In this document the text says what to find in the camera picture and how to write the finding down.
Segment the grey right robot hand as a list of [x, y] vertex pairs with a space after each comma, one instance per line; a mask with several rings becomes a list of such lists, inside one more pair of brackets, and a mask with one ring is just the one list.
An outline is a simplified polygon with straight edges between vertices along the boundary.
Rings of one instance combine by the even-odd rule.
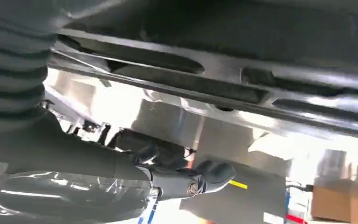
[[162, 199], [192, 197], [221, 190], [234, 178], [227, 163], [202, 162], [196, 169], [167, 171], [132, 163], [124, 153], [66, 134], [55, 115], [36, 108], [20, 114], [0, 113], [0, 162], [7, 173], [58, 171], [148, 182]]

